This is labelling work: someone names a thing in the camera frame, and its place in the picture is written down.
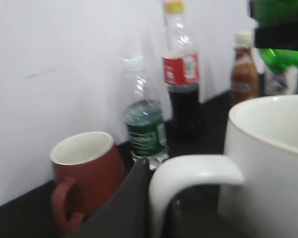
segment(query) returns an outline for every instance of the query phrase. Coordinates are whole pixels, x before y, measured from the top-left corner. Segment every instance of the yellow bottle cap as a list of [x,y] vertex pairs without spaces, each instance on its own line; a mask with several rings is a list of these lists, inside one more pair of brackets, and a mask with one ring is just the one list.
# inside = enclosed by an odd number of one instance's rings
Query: yellow bottle cap
[[165,0],[164,10],[166,13],[181,13],[184,11],[182,0]]

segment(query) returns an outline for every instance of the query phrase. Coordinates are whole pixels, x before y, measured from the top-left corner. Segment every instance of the white bottle cap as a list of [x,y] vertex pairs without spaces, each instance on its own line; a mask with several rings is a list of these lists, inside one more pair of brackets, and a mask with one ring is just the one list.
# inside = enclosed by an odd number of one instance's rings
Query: white bottle cap
[[238,46],[252,47],[253,33],[251,31],[240,31],[235,34],[235,43]]
[[145,69],[144,59],[142,56],[122,58],[124,72],[142,71]]

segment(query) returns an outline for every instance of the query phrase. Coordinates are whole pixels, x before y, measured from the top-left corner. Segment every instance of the white cup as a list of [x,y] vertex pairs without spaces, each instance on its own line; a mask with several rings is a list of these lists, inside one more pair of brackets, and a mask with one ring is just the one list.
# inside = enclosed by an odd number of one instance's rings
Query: white cup
[[151,238],[172,198],[220,184],[219,213],[252,238],[298,238],[298,95],[249,100],[229,112],[225,155],[171,159],[150,187]]

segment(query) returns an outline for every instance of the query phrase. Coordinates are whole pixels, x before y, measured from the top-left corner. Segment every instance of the mug rim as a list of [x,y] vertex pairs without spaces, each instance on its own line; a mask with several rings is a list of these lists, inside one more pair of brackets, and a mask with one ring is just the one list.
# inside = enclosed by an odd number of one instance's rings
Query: mug rim
[[[103,151],[101,151],[101,153],[96,153],[95,155],[93,155],[92,157],[88,158],[88,159],[85,159],[85,160],[82,160],[82,161],[79,161],[79,162],[74,162],[74,163],[62,163],[60,161],[58,161],[56,158],[55,158],[55,153],[56,151],[61,147],[63,146],[64,144],[66,143],[69,143],[70,141],[72,140],[76,140],[78,139],[79,137],[83,137],[83,136],[87,136],[87,135],[105,135],[108,139],[109,139],[109,143],[108,143],[108,147],[106,149],[104,149]],[[65,138],[64,140],[60,141],[59,143],[57,143],[51,153],[50,153],[50,159],[52,161],[52,163],[55,163],[57,165],[65,165],[65,166],[74,166],[74,165],[83,165],[83,164],[86,164],[88,162],[91,162],[91,161],[94,161],[94,160],[97,160],[99,159],[100,157],[102,157],[103,155],[105,155],[106,153],[108,153],[108,151],[110,151],[113,146],[114,146],[114,138],[106,133],[106,132],[103,132],[103,131],[91,131],[91,132],[83,132],[83,133],[80,133],[80,134],[76,134],[76,135],[73,135],[73,136],[70,136],[70,137],[67,137]]]
[[269,96],[269,97],[261,97],[261,98],[255,98],[251,100],[247,100],[241,103],[236,104],[233,106],[229,113],[228,113],[228,120],[231,122],[231,124],[240,132],[243,134],[250,136],[251,138],[274,147],[275,149],[286,151],[290,154],[298,156],[298,148],[292,145],[287,145],[285,143],[279,142],[274,139],[267,138],[266,136],[260,135],[254,131],[248,130],[247,128],[242,128],[238,125],[238,122],[236,121],[236,118],[234,118],[236,112],[240,110],[241,108],[247,107],[248,105],[254,105],[258,103],[265,103],[265,102],[271,102],[271,101],[294,101],[298,100],[298,95],[283,95],[283,96]]

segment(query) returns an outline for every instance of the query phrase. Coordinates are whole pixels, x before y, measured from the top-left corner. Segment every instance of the red mug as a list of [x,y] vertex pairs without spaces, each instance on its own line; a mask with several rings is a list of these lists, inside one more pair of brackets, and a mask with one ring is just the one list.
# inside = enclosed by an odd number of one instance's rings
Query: red mug
[[117,190],[125,177],[124,164],[113,137],[105,132],[67,138],[54,147],[50,157],[57,185],[52,194],[54,222],[65,235]]

